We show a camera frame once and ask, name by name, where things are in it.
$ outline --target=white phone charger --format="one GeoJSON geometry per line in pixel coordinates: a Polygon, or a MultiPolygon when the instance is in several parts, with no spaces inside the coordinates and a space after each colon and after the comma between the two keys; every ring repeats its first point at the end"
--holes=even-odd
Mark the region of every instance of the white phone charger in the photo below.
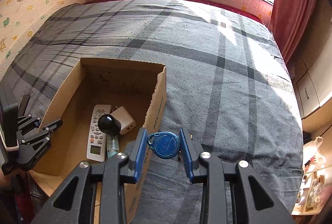
{"type": "Polygon", "coordinates": [[[111,115],[121,123],[121,135],[126,134],[128,131],[136,127],[135,120],[123,106],[117,108],[113,113],[111,113],[111,115]]]}

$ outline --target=cardboard box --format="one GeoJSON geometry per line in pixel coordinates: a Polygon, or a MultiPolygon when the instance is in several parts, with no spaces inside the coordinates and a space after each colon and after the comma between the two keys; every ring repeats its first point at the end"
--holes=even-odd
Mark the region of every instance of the cardboard box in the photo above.
{"type": "MultiPolygon", "coordinates": [[[[81,58],[47,109],[41,126],[61,118],[63,125],[51,136],[52,146],[30,171],[51,195],[63,179],[86,159],[93,108],[97,104],[124,106],[137,126],[119,136],[120,152],[136,139],[140,127],[158,131],[166,102],[166,67],[162,64],[107,58],[81,58]]],[[[127,222],[136,212],[152,151],[147,146],[142,179],[125,186],[127,222]]],[[[97,190],[95,223],[99,220],[101,184],[97,190]]]]}

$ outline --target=bed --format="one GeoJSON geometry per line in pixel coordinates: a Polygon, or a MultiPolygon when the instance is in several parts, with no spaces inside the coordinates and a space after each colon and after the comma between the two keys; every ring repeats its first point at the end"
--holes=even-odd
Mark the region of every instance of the bed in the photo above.
{"type": "MultiPolygon", "coordinates": [[[[184,0],[73,4],[54,13],[16,56],[1,84],[42,117],[80,57],[160,62],[167,68],[162,131],[187,127],[204,150],[247,160],[291,211],[302,171],[301,118],[267,28],[184,0]]],[[[198,223],[202,185],[177,158],[153,156],[132,223],[198,223]]],[[[231,219],[231,207],[228,217],[231,219]]]]}

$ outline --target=black knob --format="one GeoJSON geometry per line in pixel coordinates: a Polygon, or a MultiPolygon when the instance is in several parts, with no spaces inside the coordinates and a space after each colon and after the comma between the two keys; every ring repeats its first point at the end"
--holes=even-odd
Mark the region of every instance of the black knob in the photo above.
{"type": "Polygon", "coordinates": [[[98,128],[103,133],[106,133],[110,136],[115,136],[120,133],[121,123],[119,120],[115,119],[112,115],[102,115],[98,120],[98,128]]]}

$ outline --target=small bottle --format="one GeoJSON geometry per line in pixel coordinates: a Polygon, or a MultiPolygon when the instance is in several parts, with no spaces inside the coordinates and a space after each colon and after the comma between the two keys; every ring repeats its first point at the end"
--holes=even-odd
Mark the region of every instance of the small bottle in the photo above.
{"type": "Polygon", "coordinates": [[[115,136],[107,135],[106,150],[107,150],[107,157],[108,158],[110,158],[111,156],[114,156],[115,154],[119,153],[118,135],[115,135],[115,136]]]}
{"type": "Polygon", "coordinates": [[[112,115],[102,115],[98,120],[98,127],[101,132],[107,134],[106,150],[107,157],[116,155],[119,152],[118,135],[121,130],[121,123],[112,115]]]}

